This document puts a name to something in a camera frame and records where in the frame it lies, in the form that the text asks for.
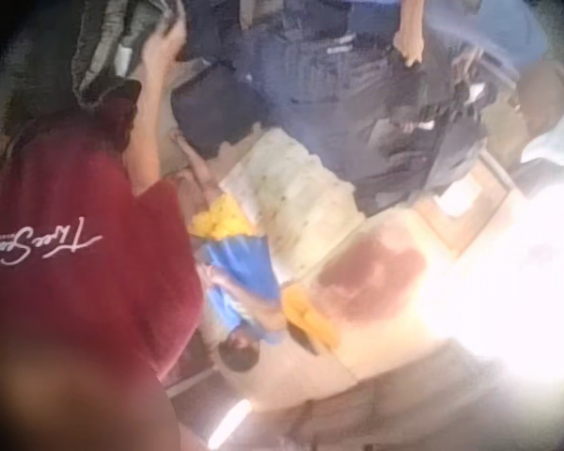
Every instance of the fluorescent light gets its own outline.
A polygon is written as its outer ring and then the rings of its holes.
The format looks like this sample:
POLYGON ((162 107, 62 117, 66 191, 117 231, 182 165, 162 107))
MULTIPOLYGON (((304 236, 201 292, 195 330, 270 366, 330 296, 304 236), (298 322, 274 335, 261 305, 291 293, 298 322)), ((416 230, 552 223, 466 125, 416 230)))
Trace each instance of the fluorescent light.
POLYGON ((209 438, 207 443, 209 449, 218 449, 252 411, 253 406, 248 399, 243 399, 232 407, 209 438))

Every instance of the pile of clothes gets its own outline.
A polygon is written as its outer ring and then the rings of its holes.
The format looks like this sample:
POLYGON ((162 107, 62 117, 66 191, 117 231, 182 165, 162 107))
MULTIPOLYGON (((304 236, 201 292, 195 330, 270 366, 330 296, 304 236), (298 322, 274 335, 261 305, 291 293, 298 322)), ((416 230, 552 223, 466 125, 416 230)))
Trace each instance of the pile of clothes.
MULTIPOLYGON (((103 1, 105 13, 124 21, 110 37, 118 45, 126 30, 138 28, 129 8, 142 0, 103 1), (129 17, 136 25, 125 25, 129 17)), ((167 1, 161 10, 175 7, 167 1)), ((280 127, 352 183, 358 209, 370 216, 444 190, 484 148, 480 113, 493 96, 481 93, 489 89, 456 75, 453 54, 426 27, 423 61, 407 68, 392 45, 399 4, 283 0, 241 26, 241 0, 182 3, 189 39, 180 59, 203 58, 208 68, 177 88, 171 104, 204 158, 241 140, 256 122, 280 127)), ((133 44, 136 53, 141 44, 133 44)))

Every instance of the forearm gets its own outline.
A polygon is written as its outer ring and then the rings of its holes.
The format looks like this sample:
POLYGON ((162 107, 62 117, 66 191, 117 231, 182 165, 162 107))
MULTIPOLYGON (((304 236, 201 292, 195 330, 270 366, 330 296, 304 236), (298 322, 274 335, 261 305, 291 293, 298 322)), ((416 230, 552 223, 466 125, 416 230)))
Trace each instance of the forearm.
POLYGON ((241 303, 264 329, 270 332, 286 329, 286 318, 281 308, 269 306, 258 295, 232 280, 222 281, 218 285, 238 303, 241 303))
POLYGON ((425 0, 401 0, 400 29, 422 36, 425 0))
POLYGON ((130 133, 130 144, 124 163, 135 195, 144 193, 160 178, 159 120, 163 95, 163 80, 143 73, 142 91, 138 97, 137 113, 130 133))

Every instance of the person in red shirt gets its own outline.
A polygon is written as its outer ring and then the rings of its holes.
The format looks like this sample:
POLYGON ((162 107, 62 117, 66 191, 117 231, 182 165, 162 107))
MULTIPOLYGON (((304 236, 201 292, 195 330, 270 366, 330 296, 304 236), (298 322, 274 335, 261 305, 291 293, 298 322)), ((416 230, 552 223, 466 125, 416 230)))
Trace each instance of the person in red shirt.
POLYGON ((129 353, 159 377, 202 304, 177 188, 160 179, 162 92, 186 38, 183 21, 166 28, 143 49, 135 107, 37 120, 0 167, 0 334, 129 353))

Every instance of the yellow object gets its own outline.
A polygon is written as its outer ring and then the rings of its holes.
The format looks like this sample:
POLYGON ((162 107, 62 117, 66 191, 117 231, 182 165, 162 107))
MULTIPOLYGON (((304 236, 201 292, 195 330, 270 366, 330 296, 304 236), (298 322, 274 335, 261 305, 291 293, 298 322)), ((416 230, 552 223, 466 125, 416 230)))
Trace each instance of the yellow object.
POLYGON ((237 235, 254 236, 255 227, 244 216, 238 202, 223 194, 210 206, 192 218, 190 233, 208 240, 223 240, 237 235))
POLYGON ((329 350, 338 346, 340 338, 337 331, 329 320, 313 308, 304 289, 295 284, 284 288, 281 294, 282 311, 289 322, 329 350))

